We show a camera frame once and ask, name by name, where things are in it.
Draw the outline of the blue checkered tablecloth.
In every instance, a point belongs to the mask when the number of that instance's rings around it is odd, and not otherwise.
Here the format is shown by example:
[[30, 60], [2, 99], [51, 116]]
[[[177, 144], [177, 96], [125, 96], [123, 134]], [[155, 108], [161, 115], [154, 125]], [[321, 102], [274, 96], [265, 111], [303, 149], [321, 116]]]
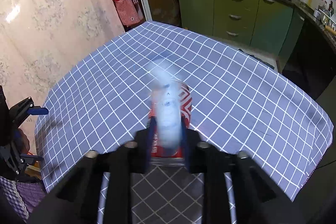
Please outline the blue checkered tablecloth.
[[46, 190], [90, 149], [113, 151], [146, 126], [156, 59], [189, 87], [191, 128], [223, 151], [247, 151], [294, 199], [333, 140], [326, 112], [242, 51], [158, 22], [112, 39], [50, 90], [35, 128]]

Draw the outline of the red aluminium drink can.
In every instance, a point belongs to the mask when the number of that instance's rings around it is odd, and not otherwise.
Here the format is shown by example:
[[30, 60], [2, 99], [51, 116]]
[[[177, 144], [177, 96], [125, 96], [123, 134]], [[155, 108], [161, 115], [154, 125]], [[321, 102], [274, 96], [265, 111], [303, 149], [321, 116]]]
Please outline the red aluminium drink can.
[[[180, 91], [180, 100], [181, 100], [181, 125], [182, 129], [188, 128], [190, 126], [190, 120], [191, 120], [191, 109], [192, 109], [192, 96], [189, 90], [189, 87], [181, 82], [178, 81], [181, 84], [181, 91]], [[178, 147], [178, 149], [173, 153], [172, 155], [166, 155], [163, 153], [163, 148], [159, 146], [158, 144], [158, 134], [157, 134], [157, 123], [155, 120], [155, 116], [153, 114], [152, 110], [153, 104], [151, 103], [151, 109], [148, 115], [149, 122], [148, 127], [154, 130], [154, 136], [153, 136], [153, 144], [151, 147], [151, 157], [152, 161], [159, 162], [163, 161], [164, 164], [167, 164], [168, 162], [175, 162], [182, 158], [182, 149], [181, 149], [181, 142]]]

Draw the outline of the green kitchen cabinets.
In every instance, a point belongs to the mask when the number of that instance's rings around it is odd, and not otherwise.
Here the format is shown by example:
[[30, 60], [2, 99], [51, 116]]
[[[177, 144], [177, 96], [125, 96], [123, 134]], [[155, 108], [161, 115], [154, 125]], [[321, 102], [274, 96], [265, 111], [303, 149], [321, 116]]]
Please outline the green kitchen cabinets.
[[335, 38], [291, 0], [179, 0], [184, 28], [271, 56], [308, 93], [335, 79]]

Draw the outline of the white blue tube packet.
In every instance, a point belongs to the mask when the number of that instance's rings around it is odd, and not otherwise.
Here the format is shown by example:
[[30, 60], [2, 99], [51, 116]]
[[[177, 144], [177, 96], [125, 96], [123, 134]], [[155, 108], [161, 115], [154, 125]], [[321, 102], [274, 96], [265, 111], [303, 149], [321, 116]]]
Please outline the white blue tube packet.
[[158, 144], [163, 153], [172, 155], [178, 149], [182, 138], [181, 84], [173, 79], [168, 62], [156, 59], [149, 66], [154, 84], [151, 91], [152, 110], [157, 123]]

